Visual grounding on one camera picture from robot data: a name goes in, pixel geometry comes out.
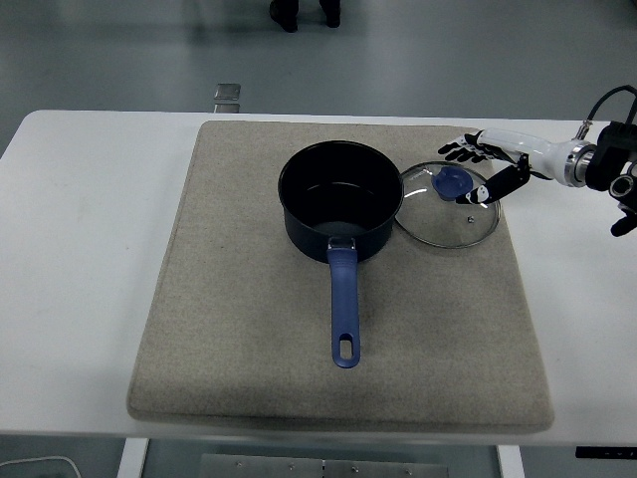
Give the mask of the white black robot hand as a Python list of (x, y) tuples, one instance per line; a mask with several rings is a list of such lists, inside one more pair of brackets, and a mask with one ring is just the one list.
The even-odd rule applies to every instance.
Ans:
[(442, 145), (438, 153), (459, 163), (506, 162), (508, 166), (484, 184), (456, 198), (459, 204), (490, 204), (520, 189), (533, 176), (570, 186), (567, 164), (574, 159), (573, 150), (577, 146), (573, 140), (555, 143), (515, 131), (487, 128), (458, 136)]

